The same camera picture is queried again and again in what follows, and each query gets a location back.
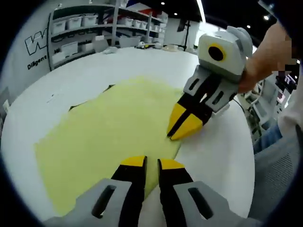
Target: small object on table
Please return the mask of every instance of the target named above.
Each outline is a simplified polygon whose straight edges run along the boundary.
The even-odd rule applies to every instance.
[[[135,48],[137,48],[137,49],[149,49],[149,48],[161,49],[162,44],[160,44],[160,43],[146,44],[145,42],[139,42],[139,44]]]
[[[108,47],[106,50],[104,50],[102,53],[103,53],[103,54],[116,53],[117,50],[118,50],[117,47],[115,47],[115,46],[110,46],[110,47]]]
[[[162,50],[164,51],[169,51],[169,52],[178,52],[178,46],[177,45],[173,45],[173,44],[168,44],[167,46],[164,46],[162,48]]]
[[[204,34],[199,40],[199,65],[188,79],[184,94],[175,104],[167,136],[178,140],[220,116],[238,92],[246,56],[252,55],[252,40],[243,28],[228,26],[226,31]]]

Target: white storage bin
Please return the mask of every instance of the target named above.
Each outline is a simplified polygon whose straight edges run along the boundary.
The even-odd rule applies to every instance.
[[[53,24],[53,34],[57,34],[65,31],[66,20]]]
[[[108,42],[104,39],[104,35],[96,36],[93,40],[93,46],[96,53],[106,50],[106,48],[108,48]]]
[[[153,23],[151,23],[151,24],[150,24],[150,30],[151,30],[151,31],[154,31],[154,29],[155,29],[155,25],[154,25]]]
[[[158,25],[155,25],[155,26],[154,26],[154,31],[155,31],[155,32],[159,32],[159,28],[160,28],[160,27],[159,27]]]
[[[120,47],[131,47],[131,46],[137,46],[141,40],[141,36],[135,36],[135,37],[125,37],[122,36],[119,39]]]
[[[141,28],[146,29],[146,27],[147,27],[147,22],[142,21],[141,22]]]
[[[94,26],[97,24],[97,15],[96,16],[85,16],[83,18],[83,26],[88,27],[88,26]]]
[[[59,53],[55,53],[53,56],[52,56],[52,61],[53,61],[53,64],[56,64],[58,62],[61,62],[65,59],[65,53],[64,52],[59,52]]]
[[[166,24],[160,23],[160,27],[166,27]]]
[[[133,26],[136,28],[140,28],[141,23],[142,23],[142,21],[140,21],[140,20],[133,20]]]
[[[75,53],[78,53],[78,42],[73,42],[70,44],[63,45],[61,47],[62,52],[65,53],[65,56],[71,56]]]
[[[93,49],[94,49],[93,43],[89,43],[89,44],[84,44],[84,45],[82,45],[82,51],[83,51],[83,52],[92,51]]]
[[[76,29],[81,27],[82,17],[74,17],[68,20],[67,28],[68,29]]]
[[[131,27],[131,26],[133,26],[133,19],[122,18],[121,20],[118,20],[118,24]]]

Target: person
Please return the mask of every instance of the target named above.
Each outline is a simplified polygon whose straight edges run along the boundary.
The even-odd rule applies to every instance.
[[[296,49],[292,47],[291,39],[284,28],[278,22],[272,25],[258,49],[247,60],[239,83],[239,93],[252,90],[256,83],[270,76],[273,71],[285,71],[286,64],[294,63],[292,56],[295,55]],[[299,77],[297,90],[292,96],[293,102],[279,115],[277,124],[270,127],[254,144],[255,154],[276,143],[296,124],[303,128],[303,78]]]

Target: shelving unit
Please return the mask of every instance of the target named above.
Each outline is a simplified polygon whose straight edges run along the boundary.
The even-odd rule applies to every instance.
[[[69,56],[67,58],[65,58],[65,60],[63,62],[58,62],[58,63],[55,63],[53,64],[53,69],[56,69],[66,63],[69,63],[73,60],[76,60],[78,58],[82,58],[82,57],[85,57],[87,55],[90,55],[90,54],[93,54],[95,53],[95,50],[92,50],[92,51],[85,51],[85,52],[80,52],[80,53],[77,53],[77,54],[73,54],[72,56]]]
[[[133,31],[134,33],[142,33],[145,35],[146,42],[148,41],[150,35],[152,35],[153,37],[157,37],[159,34],[159,32],[150,30],[150,24],[154,23],[155,25],[159,25],[160,23],[162,23],[161,19],[152,17],[151,14],[146,15],[133,9],[123,8],[121,7],[120,0],[116,0],[115,5],[97,4],[97,3],[90,4],[89,0],[87,0],[86,4],[83,4],[83,2],[79,1],[79,5],[75,6],[75,4],[77,3],[78,3],[77,0],[71,1],[70,3],[67,3],[67,5],[55,9],[53,12],[51,12],[49,16],[48,28],[47,28],[47,52],[48,52],[50,70],[54,70],[63,64],[73,61],[74,59],[94,53],[94,51],[79,52],[77,54],[65,58],[64,60],[62,60],[62,62],[53,64],[52,55],[54,55],[54,53],[58,51],[58,49],[60,48],[59,44],[68,43],[67,41],[65,41],[65,38],[70,39],[71,40],[70,43],[75,41],[85,43],[85,42],[89,42],[89,40],[92,40],[96,35],[102,35],[103,31],[110,31],[111,37],[106,37],[106,39],[111,39],[111,45],[115,46],[117,29]],[[54,23],[68,20],[74,17],[78,17],[79,15],[87,15],[87,14],[98,15],[99,18],[98,24],[94,26],[87,26],[87,27],[81,26],[76,29],[69,29],[57,34],[52,34],[52,28]],[[112,24],[103,24],[103,20],[100,18],[103,18],[104,14],[113,15]],[[147,21],[148,22],[147,29],[117,24],[119,14],[123,16],[129,16],[133,19]]]
[[[113,24],[95,25],[95,26],[79,27],[76,29],[65,30],[63,32],[51,35],[51,41],[56,40],[58,38],[62,38],[66,35],[73,35],[75,33],[78,33],[79,31],[87,32],[87,31],[93,31],[98,28],[106,28],[106,27],[113,27]],[[138,30],[138,31],[147,31],[147,29],[144,29],[144,28],[137,28],[137,27],[126,26],[126,25],[117,25],[117,28],[125,28],[125,29]]]

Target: white round table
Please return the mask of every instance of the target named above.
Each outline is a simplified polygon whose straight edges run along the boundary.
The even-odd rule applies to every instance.
[[[197,56],[187,52],[124,48],[70,62],[27,88],[9,109],[1,151],[17,191],[32,212],[42,221],[56,215],[37,167],[34,144],[71,106],[97,97],[109,84],[137,76],[183,88],[197,64]],[[221,117],[185,139],[176,160],[185,164],[194,180],[225,197],[232,211],[247,217],[254,190],[254,155],[250,131],[237,103],[231,101]],[[143,203],[140,226],[164,226],[163,221],[159,188],[155,188]]]

